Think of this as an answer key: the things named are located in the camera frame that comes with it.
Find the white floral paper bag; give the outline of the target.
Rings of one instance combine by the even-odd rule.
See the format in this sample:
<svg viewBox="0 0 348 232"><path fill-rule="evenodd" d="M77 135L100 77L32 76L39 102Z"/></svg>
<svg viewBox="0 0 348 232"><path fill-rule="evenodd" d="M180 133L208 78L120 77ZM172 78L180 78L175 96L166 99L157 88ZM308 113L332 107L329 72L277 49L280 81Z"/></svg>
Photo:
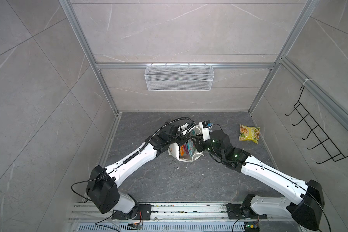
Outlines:
<svg viewBox="0 0 348 232"><path fill-rule="evenodd" d="M189 124L184 124L178 130L179 135L184 136L185 134L189 137L195 135L202 135L202 131L199 125L189 127ZM203 152L199 152L193 141L189 138L185 138L185 143L181 146L174 142L168 148L170 156L174 157L178 161L182 162L193 162L198 160L201 156L204 156Z"/></svg>

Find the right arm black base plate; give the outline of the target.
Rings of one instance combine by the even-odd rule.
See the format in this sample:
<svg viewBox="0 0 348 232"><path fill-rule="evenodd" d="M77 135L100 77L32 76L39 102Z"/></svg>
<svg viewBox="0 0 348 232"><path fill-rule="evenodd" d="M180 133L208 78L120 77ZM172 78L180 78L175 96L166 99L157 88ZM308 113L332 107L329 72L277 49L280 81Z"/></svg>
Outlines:
<svg viewBox="0 0 348 232"><path fill-rule="evenodd" d="M267 219L266 214L259 215L246 204L228 203L225 206L229 219Z"/></svg>

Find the yellow green snack bag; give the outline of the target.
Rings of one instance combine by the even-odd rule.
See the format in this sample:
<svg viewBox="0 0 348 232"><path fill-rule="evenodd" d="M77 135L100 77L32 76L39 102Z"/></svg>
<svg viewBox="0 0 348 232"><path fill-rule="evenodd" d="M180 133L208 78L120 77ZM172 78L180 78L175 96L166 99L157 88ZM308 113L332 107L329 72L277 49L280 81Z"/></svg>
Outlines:
<svg viewBox="0 0 348 232"><path fill-rule="evenodd" d="M240 125L239 141L252 141L255 144L259 143L260 127L247 127Z"/></svg>

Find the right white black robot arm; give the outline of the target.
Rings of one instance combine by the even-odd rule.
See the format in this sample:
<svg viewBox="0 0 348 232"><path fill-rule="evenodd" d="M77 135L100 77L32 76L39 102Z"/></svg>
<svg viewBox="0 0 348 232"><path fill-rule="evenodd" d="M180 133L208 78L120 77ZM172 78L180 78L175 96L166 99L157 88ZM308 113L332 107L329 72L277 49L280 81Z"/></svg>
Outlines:
<svg viewBox="0 0 348 232"><path fill-rule="evenodd" d="M227 168L252 177L273 188L287 200L285 204L275 200L261 200L251 195L244 209L247 215L280 213L290 216L302 227L318 231L324 213L325 201L322 186L315 180L305 182L263 163L249 152L233 147L230 138L222 130L209 135L191 135L189 139L198 151L208 151L211 158Z"/></svg>

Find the teal red snack bag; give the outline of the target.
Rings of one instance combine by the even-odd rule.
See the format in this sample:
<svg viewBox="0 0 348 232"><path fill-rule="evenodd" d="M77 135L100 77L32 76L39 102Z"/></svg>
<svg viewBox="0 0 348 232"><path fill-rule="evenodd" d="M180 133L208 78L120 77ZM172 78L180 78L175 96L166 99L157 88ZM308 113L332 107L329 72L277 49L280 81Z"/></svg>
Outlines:
<svg viewBox="0 0 348 232"><path fill-rule="evenodd" d="M196 148L195 148L195 145L194 143L191 141L191 140L188 140L186 145L185 145L185 149L186 149L186 153L192 157Z"/></svg>

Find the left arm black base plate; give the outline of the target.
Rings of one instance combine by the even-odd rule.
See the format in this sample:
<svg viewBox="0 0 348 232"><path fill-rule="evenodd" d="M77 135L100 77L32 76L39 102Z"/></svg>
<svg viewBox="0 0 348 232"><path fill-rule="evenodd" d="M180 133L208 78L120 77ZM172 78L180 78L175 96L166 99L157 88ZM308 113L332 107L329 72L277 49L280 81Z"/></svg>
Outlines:
<svg viewBox="0 0 348 232"><path fill-rule="evenodd" d="M114 210L112 219L119 220L150 220L152 205L143 204L135 206L129 213Z"/></svg>

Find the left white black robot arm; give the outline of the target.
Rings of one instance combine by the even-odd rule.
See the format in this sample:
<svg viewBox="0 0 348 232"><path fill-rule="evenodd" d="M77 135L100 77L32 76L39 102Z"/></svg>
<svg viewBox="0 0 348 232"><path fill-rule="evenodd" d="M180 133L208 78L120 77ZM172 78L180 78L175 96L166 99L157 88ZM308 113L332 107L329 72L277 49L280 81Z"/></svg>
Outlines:
<svg viewBox="0 0 348 232"><path fill-rule="evenodd" d="M138 203L131 196L119 193L119 186L141 166L167 151L171 144L188 141L192 127L187 123L168 124L118 162L105 168L96 166L90 174L86 194L102 214L111 210L134 214Z"/></svg>

